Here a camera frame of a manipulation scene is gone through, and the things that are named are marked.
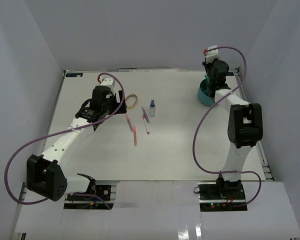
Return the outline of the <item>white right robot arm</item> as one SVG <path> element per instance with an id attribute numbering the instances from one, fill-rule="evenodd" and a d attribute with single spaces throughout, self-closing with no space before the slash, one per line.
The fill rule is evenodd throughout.
<path id="1" fill-rule="evenodd" d="M 230 147 L 216 180 L 216 195 L 226 200 L 242 186 L 241 174 L 248 154 L 263 137 L 262 107 L 249 103 L 226 83 L 228 64 L 219 59 L 202 63 L 207 73 L 207 95 L 229 113 L 227 136 Z"/>

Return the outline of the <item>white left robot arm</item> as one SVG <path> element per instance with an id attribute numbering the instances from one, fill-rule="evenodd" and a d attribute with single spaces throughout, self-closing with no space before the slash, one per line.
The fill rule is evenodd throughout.
<path id="1" fill-rule="evenodd" d="M 65 194 L 80 194 L 89 200 L 95 196 L 96 181 L 83 173 L 66 176 L 68 160 L 76 149 L 92 135 L 102 120 L 110 114 L 125 114 L 127 107 L 123 92 L 115 93 L 110 84 L 97 85 L 92 97 L 87 99 L 75 114 L 69 132 L 39 156 L 31 155 L 26 162 L 26 187 L 28 190 L 54 202 Z"/>

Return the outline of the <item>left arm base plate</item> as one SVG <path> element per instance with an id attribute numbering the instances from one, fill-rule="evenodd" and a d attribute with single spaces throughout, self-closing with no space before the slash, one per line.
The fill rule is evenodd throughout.
<path id="1" fill-rule="evenodd" d="M 66 210 L 111 210 L 116 198 L 114 185 L 96 185 L 89 193 L 68 194 L 63 208 Z"/>

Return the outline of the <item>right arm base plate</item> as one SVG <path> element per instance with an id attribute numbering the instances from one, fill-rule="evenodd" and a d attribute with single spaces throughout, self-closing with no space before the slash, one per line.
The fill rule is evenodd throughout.
<path id="1" fill-rule="evenodd" d="M 198 194 L 199 208 L 204 212 L 245 212 L 248 210 L 243 185 L 237 189 L 219 191 L 216 183 L 198 183 L 193 192 Z"/>

